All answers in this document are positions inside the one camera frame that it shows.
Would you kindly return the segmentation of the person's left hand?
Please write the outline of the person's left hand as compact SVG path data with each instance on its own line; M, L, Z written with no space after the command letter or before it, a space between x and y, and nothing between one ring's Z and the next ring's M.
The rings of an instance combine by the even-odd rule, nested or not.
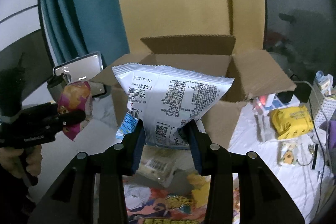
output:
M41 145L35 146L32 153L21 162L24 149L1 148L1 166L16 178L22 178L25 171L31 176L37 177L41 174L42 168L43 157L41 151Z

